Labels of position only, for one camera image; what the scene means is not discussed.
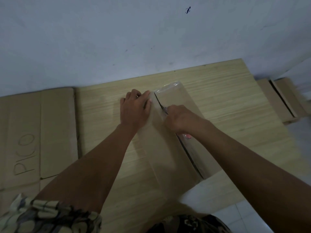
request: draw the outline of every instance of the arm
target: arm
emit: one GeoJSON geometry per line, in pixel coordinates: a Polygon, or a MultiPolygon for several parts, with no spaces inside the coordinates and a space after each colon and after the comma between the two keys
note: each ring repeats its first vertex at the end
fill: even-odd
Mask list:
{"type": "Polygon", "coordinates": [[[216,159],[236,187],[275,232],[311,229],[311,186],[267,161],[185,106],[168,107],[165,124],[189,133],[216,159]]]}
{"type": "Polygon", "coordinates": [[[38,200],[58,200],[76,209],[100,213],[119,172],[126,149],[147,121],[151,101],[149,91],[135,89],[120,101],[121,123],[99,145],[74,162],[36,197],[38,200]]]}

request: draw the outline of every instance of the wooden board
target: wooden board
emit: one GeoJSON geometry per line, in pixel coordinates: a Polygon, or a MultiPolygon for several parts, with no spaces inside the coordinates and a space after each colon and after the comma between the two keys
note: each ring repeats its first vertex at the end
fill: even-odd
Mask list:
{"type": "MultiPolygon", "coordinates": [[[[119,100],[133,88],[154,90],[181,81],[204,117],[263,157],[297,174],[307,167],[270,103],[241,59],[78,88],[76,104],[82,153],[119,124],[119,100]]],[[[221,171],[190,190],[183,202],[212,213],[243,200],[221,171]]],[[[130,143],[103,206],[103,231],[141,232],[167,215],[190,213],[166,202],[137,136],[130,143]]]]}

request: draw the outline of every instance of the white wall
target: white wall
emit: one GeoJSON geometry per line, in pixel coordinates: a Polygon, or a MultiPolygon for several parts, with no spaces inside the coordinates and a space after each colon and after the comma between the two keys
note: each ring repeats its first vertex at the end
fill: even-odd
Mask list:
{"type": "Polygon", "coordinates": [[[310,22],[311,0],[0,0],[0,96],[240,57],[281,75],[310,22]]]}

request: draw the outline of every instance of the cardboard box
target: cardboard box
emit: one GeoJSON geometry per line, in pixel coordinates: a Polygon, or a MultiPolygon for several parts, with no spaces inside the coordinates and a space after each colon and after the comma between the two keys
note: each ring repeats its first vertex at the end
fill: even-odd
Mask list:
{"type": "Polygon", "coordinates": [[[0,98],[0,191],[37,184],[78,159],[72,88],[0,98]]]}
{"type": "Polygon", "coordinates": [[[298,120],[298,115],[272,80],[263,78],[258,80],[257,83],[284,124],[298,120]]]}
{"type": "Polygon", "coordinates": [[[160,188],[169,199],[176,199],[200,181],[221,170],[211,154],[195,138],[179,138],[163,124],[163,106],[185,105],[203,117],[181,83],[167,85],[150,93],[152,99],[147,124],[138,137],[153,168],[160,188]]]}
{"type": "Polygon", "coordinates": [[[311,103],[308,102],[296,89],[289,78],[281,78],[275,81],[275,84],[282,91],[293,110],[299,118],[311,114],[311,103]]]}

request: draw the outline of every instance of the hand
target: hand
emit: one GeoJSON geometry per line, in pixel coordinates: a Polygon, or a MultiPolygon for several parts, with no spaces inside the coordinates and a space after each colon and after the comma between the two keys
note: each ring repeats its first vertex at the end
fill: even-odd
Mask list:
{"type": "Polygon", "coordinates": [[[130,127],[136,133],[142,128],[149,117],[151,99],[148,99],[150,91],[141,94],[133,89],[120,100],[120,120],[121,125],[130,127]]]}
{"type": "Polygon", "coordinates": [[[190,134],[200,129],[205,119],[188,110],[184,105],[171,105],[167,108],[168,115],[164,124],[177,134],[190,134]]]}

